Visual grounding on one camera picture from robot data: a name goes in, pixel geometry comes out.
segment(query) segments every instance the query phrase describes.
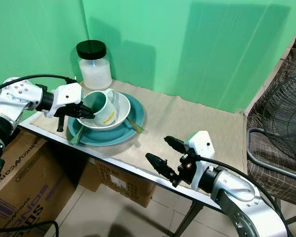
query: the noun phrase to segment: black lid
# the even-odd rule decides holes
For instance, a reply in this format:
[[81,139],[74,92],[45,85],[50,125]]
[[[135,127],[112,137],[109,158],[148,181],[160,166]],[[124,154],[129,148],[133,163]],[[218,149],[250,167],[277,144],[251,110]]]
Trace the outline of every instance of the black lid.
[[86,40],[77,44],[77,53],[80,58],[94,60],[103,58],[106,53],[105,44],[98,40]]

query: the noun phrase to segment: table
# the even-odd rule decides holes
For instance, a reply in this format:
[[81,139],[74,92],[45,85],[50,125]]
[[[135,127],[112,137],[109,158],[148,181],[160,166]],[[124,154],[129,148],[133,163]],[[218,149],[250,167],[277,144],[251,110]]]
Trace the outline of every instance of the table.
[[[71,145],[68,139],[70,140],[72,136],[66,127],[68,118],[65,120],[65,131],[59,133],[56,131],[57,118],[45,118],[41,112],[24,120],[19,126],[191,199],[192,205],[174,233],[175,237],[182,234],[204,206],[222,212],[207,194],[190,189],[188,184],[181,183],[174,188],[169,181],[157,174],[145,159],[145,154],[150,152],[163,159],[166,158],[168,165],[176,170],[180,164],[180,154],[168,147],[163,137],[171,135],[184,140],[193,132],[207,130],[215,148],[215,159],[247,173],[245,117],[185,101],[179,96],[168,96],[116,80],[113,81],[111,88],[132,95],[145,109],[146,117],[142,126],[145,129],[144,133],[137,134],[127,142],[109,147]],[[84,88],[84,94],[88,92],[89,90]]]

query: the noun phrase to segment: fan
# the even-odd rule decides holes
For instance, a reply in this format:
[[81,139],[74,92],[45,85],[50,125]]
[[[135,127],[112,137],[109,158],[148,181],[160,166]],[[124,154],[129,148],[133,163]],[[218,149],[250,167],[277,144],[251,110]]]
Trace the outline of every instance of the fan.
[[268,98],[262,126],[279,150],[296,159],[296,74],[278,85]]

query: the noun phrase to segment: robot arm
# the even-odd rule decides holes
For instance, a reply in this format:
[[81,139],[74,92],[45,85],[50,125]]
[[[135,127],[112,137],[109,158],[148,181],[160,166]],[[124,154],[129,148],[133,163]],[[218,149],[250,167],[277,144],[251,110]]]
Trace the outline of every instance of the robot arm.
[[211,166],[201,158],[213,159],[214,148],[207,131],[199,131],[186,143],[167,136],[165,141],[180,158],[179,175],[167,161],[147,153],[146,158],[159,174],[176,187],[181,181],[211,193],[211,199],[232,220],[240,237],[287,237],[286,227],[280,216],[261,198],[255,185],[244,177]]
[[[18,78],[9,78],[12,82]],[[2,88],[0,93],[0,157],[4,147],[24,110],[44,112],[46,117],[59,117],[57,131],[62,132],[65,115],[74,118],[93,119],[93,111],[83,105],[82,88],[75,80],[59,86],[53,93],[43,85],[33,85],[28,80],[12,83]],[[4,161],[0,159],[0,172]]]

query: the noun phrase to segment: white mug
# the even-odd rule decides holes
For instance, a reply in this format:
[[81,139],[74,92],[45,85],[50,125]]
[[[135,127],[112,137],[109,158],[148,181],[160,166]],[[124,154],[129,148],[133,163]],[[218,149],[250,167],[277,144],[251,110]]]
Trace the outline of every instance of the white mug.
[[[109,93],[113,93],[113,97],[110,100]],[[107,89],[104,91],[96,90],[87,94],[83,99],[83,104],[90,107],[95,111],[94,119],[86,119],[90,123],[94,123],[97,126],[108,126],[116,120],[116,108],[113,103],[116,100],[116,91],[113,89]]]

